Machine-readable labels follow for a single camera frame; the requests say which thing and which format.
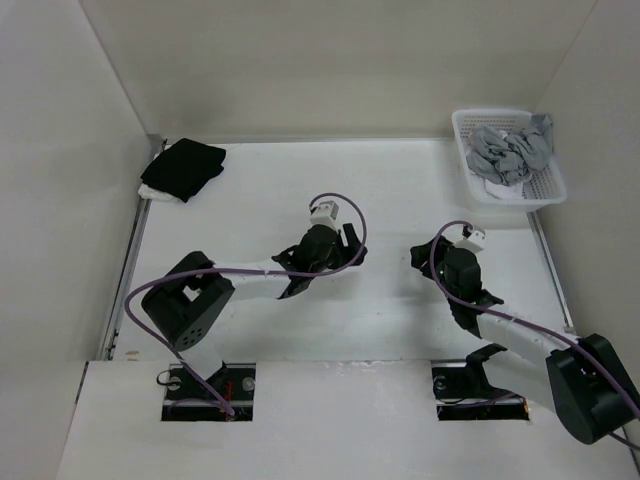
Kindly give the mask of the grey tank top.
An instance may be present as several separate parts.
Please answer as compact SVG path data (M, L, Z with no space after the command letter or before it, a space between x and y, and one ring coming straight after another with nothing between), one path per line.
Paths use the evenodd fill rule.
M544 170L553 155L553 121L534 114L526 128L506 133L480 125L469 136L468 168L496 185L515 186Z

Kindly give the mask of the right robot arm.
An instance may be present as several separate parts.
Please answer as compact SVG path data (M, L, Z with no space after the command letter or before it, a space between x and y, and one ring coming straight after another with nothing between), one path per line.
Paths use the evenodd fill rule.
M523 395L587 445L638 419L639 392L605 337L565 336L507 313L483 287L476 254L445 238L411 247L410 262L441 289L455 323L486 343L466 358L474 397Z

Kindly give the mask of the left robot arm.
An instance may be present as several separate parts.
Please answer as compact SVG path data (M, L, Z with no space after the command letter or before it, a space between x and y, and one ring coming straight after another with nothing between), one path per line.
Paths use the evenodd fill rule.
M367 248L351 223L313 225L300 242L255 266L216 266L203 252L186 255L141 300L163 339L186 361L190 386L206 399L224 387L227 365L206 337L227 304L286 300L308 289L319 274L363 263Z

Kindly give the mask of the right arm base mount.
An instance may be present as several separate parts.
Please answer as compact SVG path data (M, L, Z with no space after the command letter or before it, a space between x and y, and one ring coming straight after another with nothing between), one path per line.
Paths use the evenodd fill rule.
M485 380L476 381L463 365L432 368L433 394L439 421L528 421L526 400Z

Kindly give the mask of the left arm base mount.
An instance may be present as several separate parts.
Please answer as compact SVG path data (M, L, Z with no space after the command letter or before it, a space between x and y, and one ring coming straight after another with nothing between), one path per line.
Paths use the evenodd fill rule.
M156 376L163 388L163 422L251 422L256 393L255 364L226 364L212 378L212 387L232 407L227 413L218 398L180 364Z

